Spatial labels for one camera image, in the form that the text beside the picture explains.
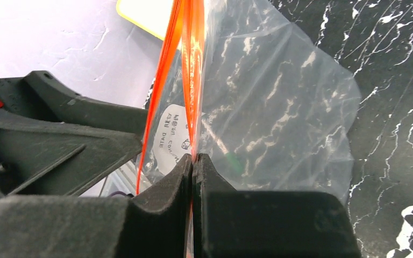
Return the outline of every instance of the transparent plastic bag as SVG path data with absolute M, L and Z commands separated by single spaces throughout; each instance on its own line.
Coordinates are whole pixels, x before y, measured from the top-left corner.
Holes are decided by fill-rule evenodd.
M 205 1 L 198 152 L 237 189 L 318 190 L 345 202 L 346 136 L 360 93 L 352 74 L 268 0 Z M 154 118 L 143 173 L 152 183 L 190 153 L 179 53 Z

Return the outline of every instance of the marble countertop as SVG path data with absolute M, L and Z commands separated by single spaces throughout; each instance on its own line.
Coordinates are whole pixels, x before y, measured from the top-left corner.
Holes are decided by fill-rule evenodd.
M 347 209 L 363 257 L 413 258 L 413 0 L 271 2 L 362 93 Z

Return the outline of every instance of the plastic bag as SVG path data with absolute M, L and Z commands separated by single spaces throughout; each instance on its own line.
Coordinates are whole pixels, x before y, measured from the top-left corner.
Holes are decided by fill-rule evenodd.
M 198 151 L 237 189 L 318 190 L 345 202 L 346 136 L 360 102 L 352 74 L 268 0 L 205 1 Z M 170 69 L 143 173 L 152 183 L 190 152 L 181 57 Z

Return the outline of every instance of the yellow border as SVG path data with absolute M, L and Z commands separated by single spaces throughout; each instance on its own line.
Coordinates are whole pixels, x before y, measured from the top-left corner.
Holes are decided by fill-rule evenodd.
M 143 26 L 142 24 L 136 22 L 134 19 L 132 19 L 132 18 L 124 15 L 124 14 L 120 11 L 120 9 L 119 9 L 119 5 L 121 4 L 121 1 L 122 1 L 122 0 L 118 0 L 118 2 L 116 3 L 116 11 L 118 12 L 118 14 L 119 14 L 121 17 L 123 17 L 124 19 L 126 19 L 126 20 L 134 23 L 134 24 L 137 25 L 137 26 L 139 26 L 140 28 L 142 28 L 143 30 L 149 32 L 151 35 L 155 36 L 156 38 L 159 38 L 160 40 L 164 40 L 164 37 L 162 37 L 161 35 L 157 35 L 157 33 L 155 33 L 154 31 L 149 30 L 148 28 L 146 28 L 146 27 Z

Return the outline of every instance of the black marble surface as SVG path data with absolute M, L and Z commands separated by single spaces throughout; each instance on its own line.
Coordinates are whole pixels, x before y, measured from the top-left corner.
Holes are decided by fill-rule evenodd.
M 354 73 L 348 211 L 363 257 L 413 258 L 413 0 L 273 0 Z

